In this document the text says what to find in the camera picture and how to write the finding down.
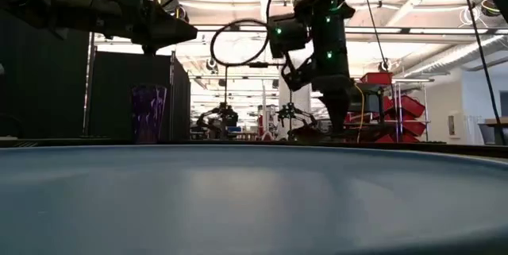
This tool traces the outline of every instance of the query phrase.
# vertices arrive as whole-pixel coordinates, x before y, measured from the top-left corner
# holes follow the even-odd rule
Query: ceiling
[[[192,25],[200,28],[198,38],[175,47],[160,50],[159,54],[169,54],[176,50],[176,55],[189,71],[191,77],[202,76],[198,82],[193,82],[193,111],[198,115],[216,107],[224,98],[223,87],[218,85],[218,79],[224,77],[224,68],[212,75],[206,68],[206,61],[210,59],[210,39],[213,29],[238,18],[250,17],[259,20],[264,18],[266,0],[179,0],[183,5]],[[271,15],[292,12],[292,6],[287,0],[274,0]],[[352,75],[363,75],[369,71],[376,71],[382,60],[378,42],[373,31],[365,32],[361,28],[371,29],[373,24],[369,14],[372,10],[375,26],[381,32],[389,28],[446,28],[455,29],[451,33],[426,35],[420,33],[380,33],[379,39],[383,55],[392,64],[393,71],[410,69],[423,60],[451,48],[458,44],[469,44],[475,41],[474,34],[469,31],[458,32],[458,29],[471,28],[471,18],[466,10],[465,0],[346,0],[356,9],[356,14],[347,20],[349,31],[348,57]],[[501,17],[486,17],[479,10],[476,20],[480,28],[507,27]],[[224,33],[217,39],[216,53],[224,61],[238,62],[248,59],[257,52],[264,40],[264,29],[260,27],[242,26],[242,31]],[[116,52],[141,53],[138,46],[131,45],[127,40],[104,40],[97,37],[99,50]],[[312,47],[292,54],[295,62],[301,62],[312,53]],[[261,60],[272,61],[269,52],[260,57]],[[276,67],[266,69],[232,68],[228,82],[231,93],[229,102],[240,112],[240,117],[246,121],[255,118],[248,116],[256,112],[262,103],[263,86],[267,91],[267,104],[278,104],[278,92],[272,88],[271,82],[279,74]],[[322,104],[313,101],[313,108],[320,109]]]

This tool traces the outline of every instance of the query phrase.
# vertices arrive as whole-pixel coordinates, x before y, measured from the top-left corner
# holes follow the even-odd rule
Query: ceiling pipe
[[[506,41],[507,38],[504,36],[483,38],[482,47],[485,56],[500,50],[506,50],[508,48],[505,43]],[[457,45],[412,67],[410,71],[402,73],[402,77],[415,77],[421,73],[450,71],[462,64],[476,60],[478,57],[479,47],[476,42],[465,45]]]
[[[488,63],[487,68],[492,68],[496,65],[505,64],[507,62],[508,62],[508,57],[503,57],[503,58],[500,58],[498,60],[494,60],[494,61],[491,61],[490,63]],[[476,66],[473,68],[462,68],[462,70],[470,71],[470,72],[481,71],[481,70],[483,70],[483,65],[479,65],[479,66]]]
[[[262,0],[261,2],[212,2],[212,1],[201,1],[201,0],[179,0],[180,5],[195,8],[199,10],[227,10],[227,11],[242,11],[242,10],[258,10],[262,9],[263,16],[265,11],[263,8],[266,8],[266,4]],[[288,5],[285,1],[272,1],[272,6],[287,6],[292,9],[292,5]],[[368,4],[366,2],[363,3],[353,3],[349,4],[355,10],[368,10]],[[390,4],[383,2],[381,6],[379,3],[370,3],[372,9],[389,9],[396,10],[396,16],[394,15],[394,20],[389,21],[390,23],[396,23],[400,18],[405,16],[411,12],[419,12],[419,13],[436,13],[436,12],[452,12],[455,10],[463,10],[467,8],[464,4],[456,4],[456,5],[433,5],[433,6],[416,6],[414,2],[408,2],[403,6],[399,4]]]

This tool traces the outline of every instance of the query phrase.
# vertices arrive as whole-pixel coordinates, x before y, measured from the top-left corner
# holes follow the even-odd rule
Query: red box
[[[346,114],[346,118],[344,120],[344,123],[360,123],[362,120],[362,114],[357,112],[348,112]],[[370,123],[371,122],[371,114],[370,113],[364,113],[364,123]]]
[[[418,140],[417,138],[415,138],[411,135],[403,134],[401,142],[402,143],[418,143],[418,142],[420,142],[420,140]]]
[[[394,139],[390,135],[384,135],[375,141],[376,143],[394,143]]]
[[[360,79],[362,83],[391,85],[391,72],[369,72]]]
[[[385,116],[386,120],[397,120],[395,116],[387,115]],[[402,114],[402,128],[403,133],[410,132],[416,137],[420,137],[425,132],[427,128],[426,124],[423,122],[416,122],[416,119],[413,115],[410,114]]]
[[[407,95],[403,95],[401,98],[402,108],[414,117],[419,118],[425,112],[425,106],[422,105],[418,100],[413,99]]]
[[[383,97],[383,108],[385,113],[394,109],[394,101],[388,96]]]
[[[402,109],[404,111],[413,115],[416,118],[421,117],[423,115],[423,112],[425,112],[424,105],[422,105],[418,100],[413,99],[407,95],[403,95],[401,97],[401,104],[402,104]],[[394,101],[392,99],[389,99],[387,96],[384,97],[383,105],[384,105],[385,112],[395,108]]]

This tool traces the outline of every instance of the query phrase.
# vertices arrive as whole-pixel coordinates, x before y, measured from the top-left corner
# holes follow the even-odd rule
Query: red bin
[[[395,116],[387,115],[386,120],[397,120]],[[409,132],[416,137],[420,137],[425,132],[427,126],[423,122],[417,122],[414,116],[410,114],[402,114],[402,128],[403,132]]]
[[[409,114],[416,118],[419,118],[425,112],[425,106],[422,105],[418,100],[413,99],[407,95],[403,95],[401,98],[402,108]]]
[[[360,79],[362,83],[391,85],[391,72],[369,72]]]
[[[420,140],[418,140],[417,138],[415,138],[411,135],[403,134],[401,142],[402,143],[418,143],[418,142],[420,142]]]

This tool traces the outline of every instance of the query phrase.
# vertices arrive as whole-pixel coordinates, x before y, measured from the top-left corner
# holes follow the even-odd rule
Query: robotic arm
[[[205,123],[204,121],[205,117],[210,116],[211,114],[217,114],[219,116],[219,118],[222,120],[221,126],[223,129]],[[235,112],[231,106],[226,106],[226,103],[224,102],[221,102],[221,104],[219,104],[219,107],[215,107],[212,110],[201,114],[198,120],[196,121],[196,125],[198,126],[206,127],[208,129],[223,133],[225,133],[226,127],[236,126],[237,123],[238,123],[238,113]]]
[[[283,105],[283,108],[277,112],[278,119],[281,122],[282,127],[284,127],[284,119],[297,119],[303,123],[304,126],[312,126],[315,127],[318,125],[318,121],[316,121],[316,118],[311,114],[307,113],[305,111],[300,110],[299,108],[296,108],[294,106],[294,103],[289,102],[286,105]],[[306,118],[310,119],[310,124],[307,123]]]
[[[0,9],[62,39],[67,29],[129,38],[147,55],[193,40],[198,32],[166,13],[157,0],[0,0]]]
[[[353,84],[348,69],[344,19],[352,17],[355,10],[344,1],[300,0],[294,4],[293,14],[268,20],[271,53],[274,58],[286,57],[282,77],[292,91],[312,83],[313,90],[323,94],[320,100],[328,109],[332,134],[339,134],[344,128],[350,103],[347,91]],[[493,1],[508,20],[508,0]],[[305,48],[305,43],[311,40],[314,54],[296,69],[288,52]]]

